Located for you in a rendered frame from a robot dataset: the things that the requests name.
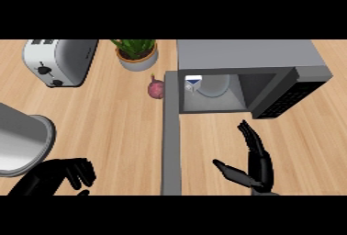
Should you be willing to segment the grey microwave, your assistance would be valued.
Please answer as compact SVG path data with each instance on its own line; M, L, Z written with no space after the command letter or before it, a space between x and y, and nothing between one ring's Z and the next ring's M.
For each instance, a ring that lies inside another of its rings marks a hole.
M186 76L201 75L195 92ZM178 41L181 112L248 112L278 118L330 81L333 73L308 39Z

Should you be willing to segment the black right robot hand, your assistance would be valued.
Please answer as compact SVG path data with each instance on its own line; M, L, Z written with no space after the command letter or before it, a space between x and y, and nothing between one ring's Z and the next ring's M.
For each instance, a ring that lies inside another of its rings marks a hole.
M257 190L260 193L274 191L274 162L268 153L262 138L246 120L238 125L238 129L244 135L248 147L248 172L234 166L226 165L220 160L215 159L213 164L219 168L226 180Z

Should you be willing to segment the grey microwave door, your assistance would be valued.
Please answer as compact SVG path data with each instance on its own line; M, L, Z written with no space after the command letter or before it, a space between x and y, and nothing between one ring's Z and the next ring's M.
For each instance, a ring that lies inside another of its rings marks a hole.
M164 75L161 194L182 195L178 72Z

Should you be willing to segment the green potted plant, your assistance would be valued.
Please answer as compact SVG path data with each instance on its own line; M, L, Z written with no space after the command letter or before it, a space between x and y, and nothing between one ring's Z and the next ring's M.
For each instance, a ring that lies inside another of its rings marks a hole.
M154 39L114 39L111 42L120 63L130 72L142 72L155 65L158 50Z

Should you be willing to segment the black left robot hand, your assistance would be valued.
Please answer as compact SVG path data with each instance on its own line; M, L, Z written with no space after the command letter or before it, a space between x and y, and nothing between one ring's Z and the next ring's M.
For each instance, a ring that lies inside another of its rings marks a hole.
M68 179L74 190L92 187L96 174L86 158L55 159L42 162L26 174L9 191L9 196L52 196Z

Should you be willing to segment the silver toaster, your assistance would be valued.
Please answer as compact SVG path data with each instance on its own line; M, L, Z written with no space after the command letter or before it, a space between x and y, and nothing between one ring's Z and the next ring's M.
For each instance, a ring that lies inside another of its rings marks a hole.
M98 39L30 39L23 59L48 87L79 87L88 78Z

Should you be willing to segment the purple sweet potato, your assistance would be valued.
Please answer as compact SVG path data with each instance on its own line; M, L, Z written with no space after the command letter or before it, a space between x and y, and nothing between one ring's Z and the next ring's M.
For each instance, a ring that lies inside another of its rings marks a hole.
M164 82L155 78L155 75L151 74L151 83L148 85L148 94L153 98L161 99L164 96Z

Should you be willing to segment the white blue milk carton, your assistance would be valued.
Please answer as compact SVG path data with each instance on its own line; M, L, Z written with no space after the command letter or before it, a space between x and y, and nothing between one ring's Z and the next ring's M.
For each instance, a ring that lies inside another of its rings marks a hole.
M201 87L203 76L201 75L188 75L185 88L188 91L195 92Z

